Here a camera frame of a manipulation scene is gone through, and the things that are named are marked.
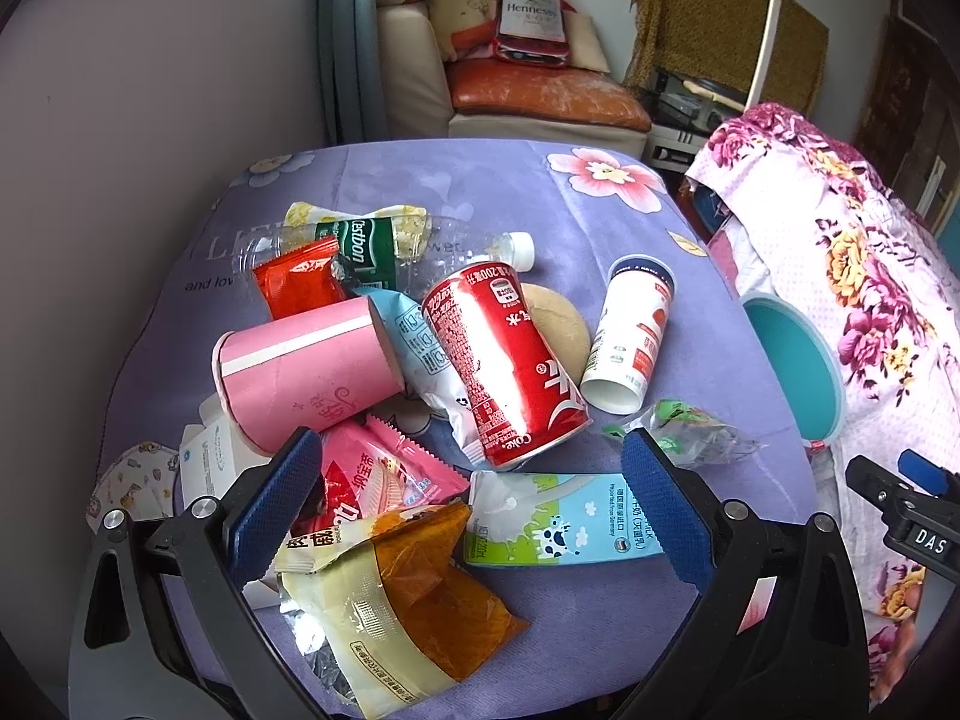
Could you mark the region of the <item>green clear pastry wrapper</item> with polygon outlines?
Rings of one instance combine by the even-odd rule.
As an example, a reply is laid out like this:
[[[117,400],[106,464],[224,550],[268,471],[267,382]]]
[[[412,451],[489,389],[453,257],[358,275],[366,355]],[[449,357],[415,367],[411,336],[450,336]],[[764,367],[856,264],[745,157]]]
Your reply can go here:
[[[761,449],[737,427],[682,400],[658,400],[627,422],[602,427],[601,433],[622,442],[635,429],[647,431],[667,458],[685,470],[739,463]]]

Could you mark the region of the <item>white medicine box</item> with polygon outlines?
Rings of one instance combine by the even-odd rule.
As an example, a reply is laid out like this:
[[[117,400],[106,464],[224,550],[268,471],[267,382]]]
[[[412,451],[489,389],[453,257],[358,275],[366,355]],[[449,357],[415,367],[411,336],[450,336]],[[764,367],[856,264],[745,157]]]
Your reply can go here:
[[[184,427],[178,456],[185,507],[199,497],[221,499],[245,470],[270,461],[247,442],[217,394],[200,404],[199,422]]]

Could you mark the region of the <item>orange yellow snack bag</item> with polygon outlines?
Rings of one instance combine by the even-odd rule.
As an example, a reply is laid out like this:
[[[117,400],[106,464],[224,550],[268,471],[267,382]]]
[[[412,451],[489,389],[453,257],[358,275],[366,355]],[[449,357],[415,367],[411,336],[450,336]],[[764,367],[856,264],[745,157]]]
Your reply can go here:
[[[278,550],[283,590],[319,622],[364,717],[454,688],[527,629],[455,564],[469,518],[462,500],[394,509]]]

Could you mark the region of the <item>blue milk carton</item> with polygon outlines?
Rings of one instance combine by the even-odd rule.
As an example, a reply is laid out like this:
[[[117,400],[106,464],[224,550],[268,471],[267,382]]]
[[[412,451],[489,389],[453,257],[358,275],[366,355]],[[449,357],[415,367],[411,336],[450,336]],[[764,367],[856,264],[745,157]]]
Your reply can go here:
[[[646,559],[661,545],[620,475],[475,472],[464,559],[473,567],[568,567]]]

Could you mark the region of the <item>pink wafer wrapper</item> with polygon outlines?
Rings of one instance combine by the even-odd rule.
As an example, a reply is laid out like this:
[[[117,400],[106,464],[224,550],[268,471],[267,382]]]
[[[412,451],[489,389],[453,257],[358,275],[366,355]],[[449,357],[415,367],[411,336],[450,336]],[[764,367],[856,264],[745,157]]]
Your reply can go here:
[[[454,466],[373,415],[348,419],[322,438],[320,477],[291,535],[371,518],[394,509],[443,504],[469,482]]]

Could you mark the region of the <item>white red yogurt cup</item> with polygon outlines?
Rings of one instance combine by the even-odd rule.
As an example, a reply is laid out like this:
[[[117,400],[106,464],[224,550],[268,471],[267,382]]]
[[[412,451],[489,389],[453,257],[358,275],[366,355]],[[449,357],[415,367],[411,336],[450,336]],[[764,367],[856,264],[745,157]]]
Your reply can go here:
[[[662,260],[633,254],[610,265],[581,379],[581,394],[589,405],[617,416],[641,410],[674,298],[674,273]]]

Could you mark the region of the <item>pink paper cup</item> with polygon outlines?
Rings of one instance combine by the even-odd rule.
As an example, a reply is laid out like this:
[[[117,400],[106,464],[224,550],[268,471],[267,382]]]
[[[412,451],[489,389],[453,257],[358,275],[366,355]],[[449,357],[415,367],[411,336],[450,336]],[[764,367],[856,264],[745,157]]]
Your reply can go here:
[[[212,351],[224,412],[271,454],[298,427],[316,433],[404,390],[374,304],[353,298],[224,333]]]

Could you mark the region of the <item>brown coconut shell bowl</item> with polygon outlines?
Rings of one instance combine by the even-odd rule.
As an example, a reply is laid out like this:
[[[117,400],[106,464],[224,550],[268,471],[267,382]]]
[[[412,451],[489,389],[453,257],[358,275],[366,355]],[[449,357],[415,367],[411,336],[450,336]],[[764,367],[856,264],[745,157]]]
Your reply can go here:
[[[574,383],[581,382],[590,351],[590,333],[573,302],[553,289],[523,283],[535,327]]]

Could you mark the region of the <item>red cola can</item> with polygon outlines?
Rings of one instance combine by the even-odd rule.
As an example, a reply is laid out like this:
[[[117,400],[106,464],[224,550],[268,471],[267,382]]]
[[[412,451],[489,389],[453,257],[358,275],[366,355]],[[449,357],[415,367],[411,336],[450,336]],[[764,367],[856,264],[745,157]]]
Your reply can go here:
[[[493,470],[517,468],[589,426],[586,400],[535,327],[512,266],[453,271],[421,310],[467,388]]]

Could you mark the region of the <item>light blue snack wrapper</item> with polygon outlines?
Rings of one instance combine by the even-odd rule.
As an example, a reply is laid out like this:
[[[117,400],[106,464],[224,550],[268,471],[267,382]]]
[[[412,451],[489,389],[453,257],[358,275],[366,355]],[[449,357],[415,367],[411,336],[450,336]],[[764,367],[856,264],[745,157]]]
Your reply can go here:
[[[370,298],[379,312],[405,382],[402,394],[374,408],[376,415],[421,440],[451,465],[464,470],[483,465],[466,386],[421,314],[420,304],[407,294],[372,286],[361,286],[356,294]]]

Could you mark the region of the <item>red snack wrapper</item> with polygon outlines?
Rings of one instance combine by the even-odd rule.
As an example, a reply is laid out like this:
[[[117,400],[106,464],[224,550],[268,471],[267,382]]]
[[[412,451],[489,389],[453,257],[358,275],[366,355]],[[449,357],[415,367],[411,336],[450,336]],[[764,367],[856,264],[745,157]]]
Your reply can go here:
[[[252,275],[270,317],[286,319],[345,301],[347,294],[334,273],[338,254],[337,239],[327,236],[254,266]]]

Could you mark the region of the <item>clear plastic water bottle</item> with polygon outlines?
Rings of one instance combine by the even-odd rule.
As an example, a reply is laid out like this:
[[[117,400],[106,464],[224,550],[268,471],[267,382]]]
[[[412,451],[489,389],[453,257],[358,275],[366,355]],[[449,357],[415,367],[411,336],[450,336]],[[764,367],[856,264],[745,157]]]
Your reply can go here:
[[[249,232],[236,244],[233,273],[252,277],[254,266],[327,236],[338,241],[334,273],[347,286],[392,289],[415,299],[474,263],[507,263],[517,273],[535,265],[535,242],[528,232],[494,234],[449,216],[387,215]]]

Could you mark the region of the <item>teal trash bin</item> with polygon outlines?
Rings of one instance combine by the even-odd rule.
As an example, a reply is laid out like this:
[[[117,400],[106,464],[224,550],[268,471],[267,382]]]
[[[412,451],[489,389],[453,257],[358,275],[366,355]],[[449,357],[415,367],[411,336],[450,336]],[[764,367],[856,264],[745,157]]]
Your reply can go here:
[[[802,312],[773,294],[747,293],[742,307],[805,445],[833,444],[846,421],[846,392],[833,349]]]

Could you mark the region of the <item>pink floral quilt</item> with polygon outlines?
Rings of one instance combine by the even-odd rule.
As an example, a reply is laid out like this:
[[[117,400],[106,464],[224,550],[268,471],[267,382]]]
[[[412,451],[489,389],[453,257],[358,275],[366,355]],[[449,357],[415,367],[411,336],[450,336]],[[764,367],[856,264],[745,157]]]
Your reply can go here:
[[[858,455],[914,450],[958,466],[958,281],[935,240],[852,146],[765,103],[716,128],[686,177],[727,216],[711,250],[739,293],[775,294],[820,332],[846,418],[815,461],[866,616],[871,697],[905,676],[928,571],[890,551],[877,509],[844,483]]]

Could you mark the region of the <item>orange sofa cushion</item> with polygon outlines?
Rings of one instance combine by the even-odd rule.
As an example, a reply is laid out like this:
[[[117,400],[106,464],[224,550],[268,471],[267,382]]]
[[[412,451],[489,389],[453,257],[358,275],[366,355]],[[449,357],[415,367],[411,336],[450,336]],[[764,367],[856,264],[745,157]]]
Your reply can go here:
[[[595,71],[482,59],[448,65],[446,78],[452,107],[460,114],[651,130],[651,117],[640,101]]]

